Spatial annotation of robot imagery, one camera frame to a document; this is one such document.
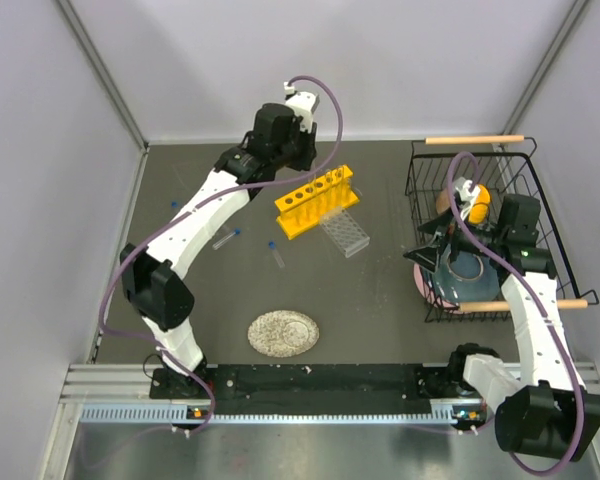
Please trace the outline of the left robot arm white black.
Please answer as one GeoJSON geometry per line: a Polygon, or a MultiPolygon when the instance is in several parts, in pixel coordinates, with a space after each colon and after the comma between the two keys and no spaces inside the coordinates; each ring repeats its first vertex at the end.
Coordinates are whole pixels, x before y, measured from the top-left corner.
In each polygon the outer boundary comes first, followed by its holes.
{"type": "Polygon", "coordinates": [[[202,248],[260,192],[262,183],[274,180],[284,167],[310,169],[318,103],[314,94],[296,93],[282,104],[264,104],[242,142],[220,155],[175,226],[151,240],[125,269],[124,297],[162,346],[153,397],[194,397],[206,387],[206,359],[189,320],[194,296],[184,279],[202,248]]]}

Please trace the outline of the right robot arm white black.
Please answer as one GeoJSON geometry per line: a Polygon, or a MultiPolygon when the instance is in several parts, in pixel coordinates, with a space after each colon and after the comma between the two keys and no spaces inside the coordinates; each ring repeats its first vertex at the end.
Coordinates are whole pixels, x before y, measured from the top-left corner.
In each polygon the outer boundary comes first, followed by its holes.
{"type": "Polygon", "coordinates": [[[453,316],[509,314],[520,373],[494,349],[465,343],[424,385],[429,393],[477,393],[494,414],[500,449],[513,457],[577,462],[600,428],[600,395],[587,391],[566,345],[554,259],[537,244],[541,203],[507,194],[490,222],[486,194],[481,186],[440,193],[435,217],[417,228],[428,242],[404,256],[434,306],[453,316]]]}

